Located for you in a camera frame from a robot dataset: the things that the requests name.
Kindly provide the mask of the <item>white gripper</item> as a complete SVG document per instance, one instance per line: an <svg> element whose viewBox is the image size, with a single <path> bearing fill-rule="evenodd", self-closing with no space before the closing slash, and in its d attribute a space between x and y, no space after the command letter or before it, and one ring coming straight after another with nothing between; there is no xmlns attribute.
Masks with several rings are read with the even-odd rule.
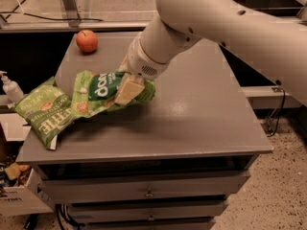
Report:
<svg viewBox="0 0 307 230"><path fill-rule="evenodd" d="M130 72L121 80L115 95L117 104L126 105L137 97L144 89L144 79L154 80L158 78L169 66L169 62L158 62L146 53L141 44L139 33L129 46L127 57L124 57L118 71Z"/></svg>

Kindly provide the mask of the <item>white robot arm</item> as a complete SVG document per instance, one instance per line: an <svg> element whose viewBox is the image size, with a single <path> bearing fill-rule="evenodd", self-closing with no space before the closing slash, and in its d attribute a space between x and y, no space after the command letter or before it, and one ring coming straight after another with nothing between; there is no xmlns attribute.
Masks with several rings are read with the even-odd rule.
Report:
<svg viewBox="0 0 307 230"><path fill-rule="evenodd" d="M307 105L307 27L254 11L233 0L156 0L157 13L130 44L120 66L136 82L120 86L127 104L178 54L206 38L226 48Z"/></svg>

